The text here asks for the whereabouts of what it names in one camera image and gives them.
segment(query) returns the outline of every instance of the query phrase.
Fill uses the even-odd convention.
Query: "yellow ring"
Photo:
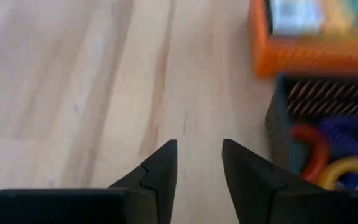
[[[358,173],[358,157],[348,157],[333,162],[321,173],[319,186],[327,190],[336,190],[336,182],[347,172]]]

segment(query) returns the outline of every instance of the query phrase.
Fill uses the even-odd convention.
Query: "red hose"
[[[327,142],[323,135],[307,124],[294,125],[291,135],[294,139],[312,146],[310,161],[301,176],[311,183],[318,184],[321,173],[328,165],[329,146]]]

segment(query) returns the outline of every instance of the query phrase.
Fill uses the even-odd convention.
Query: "orange plastic crate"
[[[249,29],[255,74],[272,78],[280,72],[358,73],[358,39],[276,37],[269,29],[267,0],[250,0]]]

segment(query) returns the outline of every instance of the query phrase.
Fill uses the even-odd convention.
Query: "wooden floor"
[[[221,146],[268,157],[247,0],[0,0],[0,189],[107,187],[178,140],[172,223],[238,223]]]

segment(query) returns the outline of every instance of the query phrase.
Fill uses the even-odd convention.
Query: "dark gray basket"
[[[294,123],[316,124],[329,116],[358,117],[358,78],[284,75],[267,111],[265,125],[274,163],[300,174],[309,150],[290,136]]]

